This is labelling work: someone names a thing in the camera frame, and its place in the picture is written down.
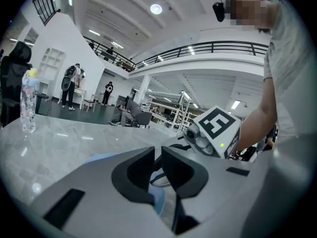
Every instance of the gray armchair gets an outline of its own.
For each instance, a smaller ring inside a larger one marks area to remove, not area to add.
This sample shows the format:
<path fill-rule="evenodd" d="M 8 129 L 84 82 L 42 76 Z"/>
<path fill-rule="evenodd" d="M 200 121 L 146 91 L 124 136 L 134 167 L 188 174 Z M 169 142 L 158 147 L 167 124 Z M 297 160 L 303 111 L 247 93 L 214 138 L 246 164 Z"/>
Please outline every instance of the gray armchair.
<path fill-rule="evenodd" d="M 134 121 L 132 121 L 131 127 L 135 126 L 139 126 L 140 125 L 145 125 L 145 128 L 147 127 L 147 125 L 149 125 L 150 120 L 152 118 L 152 113 L 151 112 L 143 112 L 141 114 L 139 114 L 136 119 Z"/>

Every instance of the glass railing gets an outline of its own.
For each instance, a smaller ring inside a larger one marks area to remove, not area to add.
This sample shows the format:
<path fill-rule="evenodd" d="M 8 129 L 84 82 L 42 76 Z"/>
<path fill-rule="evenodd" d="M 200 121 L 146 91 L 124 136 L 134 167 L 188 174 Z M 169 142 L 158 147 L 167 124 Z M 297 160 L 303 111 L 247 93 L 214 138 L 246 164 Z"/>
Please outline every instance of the glass railing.
<path fill-rule="evenodd" d="M 112 64 L 126 70 L 127 72 L 131 72 L 135 68 L 135 63 L 124 57 L 123 55 L 117 53 L 114 50 L 110 50 L 110 47 L 107 47 L 101 43 L 98 43 L 88 37 L 85 37 L 88 45 L 95 51 L 95 54 Z"/>
<path fill-rule="evenodd" d="M 202 42 L 192 44 L 190 46 L 183 46 L 180 48 L 172 49 L 152 56 L 144 61 L 141 61 L 135 65 L 135 70 L 143 68 L 145 66 L 170 60 L 174 58 L 194 56 L 208 53 L 238 53 L 246 54 L 258 57 L 264 57 L 268 49 L 268 45 L 263 45 L 253 42 L 241 42 L 241 41 L 214 41 L 214 42 Z"/>

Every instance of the white t-shirt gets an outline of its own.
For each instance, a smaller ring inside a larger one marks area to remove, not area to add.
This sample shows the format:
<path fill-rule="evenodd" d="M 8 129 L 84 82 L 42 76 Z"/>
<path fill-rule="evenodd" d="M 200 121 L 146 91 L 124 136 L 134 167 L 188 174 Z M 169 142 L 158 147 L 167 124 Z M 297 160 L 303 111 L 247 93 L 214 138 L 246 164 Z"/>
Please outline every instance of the white t-shirt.
<path fill-rule="evenodd" d="M 274 83 L 279 143 L 298 136 L 299 133 L 311 132 L 304 128 L 309 122 L 299 118 L 302 115 L 300 108 L 304 112 L 307 105 L 295 108 L 293 106 L 302 105 L 298 99 L 307 96 L 304 91 L 313 91 L 306 89 L 308 86 L 302 82 L 304 78 L 307 79 L 307 75 L 315 74 L 317 60 L 309 32 L 293 6 L 287 0 L 279 0 L 278 4 L 279 13 L 264 58 L 264 80 L 272 78 Z"/>
<path fill-rule="evenodd" d="M 80 77 L 80 74 L 81 74 L 80 68 L 78 68 L 77 66 L 75 66 L 75 68 L 76 68 L 76 71 L 70 79 L 70 81 L 74 83 L 75 83 L 75 78 Z"/>

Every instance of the black metal railing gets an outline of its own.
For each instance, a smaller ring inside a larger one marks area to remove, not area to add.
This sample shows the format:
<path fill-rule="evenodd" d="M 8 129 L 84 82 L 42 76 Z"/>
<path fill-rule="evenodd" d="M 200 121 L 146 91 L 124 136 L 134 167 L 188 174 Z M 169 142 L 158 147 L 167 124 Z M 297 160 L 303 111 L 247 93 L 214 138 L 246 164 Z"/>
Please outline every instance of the black metal railing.
<path fill-rule="evenodd" d="M 32 0 L 35 9 L 44 25 L 55 15 L 56 9 L 53 0 Z"/>
<path fill-rule="evenodd" d="M 123 55 L 119 54 L 118 52 L 112 50 L 110 51 L 110 48 L 105 46 L 104 44 L 98 43 L 88 37 L 85 37 L 86 41 L 88 42 L 88 45 L 95 51 L 95 54 L 99 56 L 100 58 L 111 62 L 112 64 L 123 68 L 124 70 L 131 72 L 135 68 L 135 63 L 128 58 L 124 57 Z"/>
<path fill-rule="evenodd" d="M 239 53 L 252 56 L 264 57 L 268 49 L 268 45 L 253 42 L 241 41 L 214 41 L 202 42 L 192 45 L 182 46 L 180 48 L 168 50 L 152 56 L 135 65 L 135 70 L 169 59 L 180 58 L 185 56 L 193 56 L 207 53 Z"/>

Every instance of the white pillar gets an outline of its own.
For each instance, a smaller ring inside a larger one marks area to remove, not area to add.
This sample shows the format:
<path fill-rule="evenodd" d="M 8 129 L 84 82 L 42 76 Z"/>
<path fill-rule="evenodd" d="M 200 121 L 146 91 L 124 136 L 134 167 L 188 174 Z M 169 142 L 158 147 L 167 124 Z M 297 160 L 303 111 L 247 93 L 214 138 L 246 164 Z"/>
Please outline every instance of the white pillar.
<path fill-rule="evenodd" d="M 140 104 L 141 101 L 144 99 L 145 93 L 148 90 L 148 86 L 149 86 L 150 80 L 151 80 L 151 76 L 144 75 L 140 90 L 138 92 L 138 96 L 134 100 L 137 104 Z"/>
<path fill-rule="evenodd" d="M 18 37 L 18 41 L 24 42 L 24 40 L 25 40 L 26 36 L 28 35 L 28 33 L 30 32 L 31 28 L 32 28 L 31 24 L 27 24 L 23 28 L 22 32 L 20 33 L 20 35 Z"/>

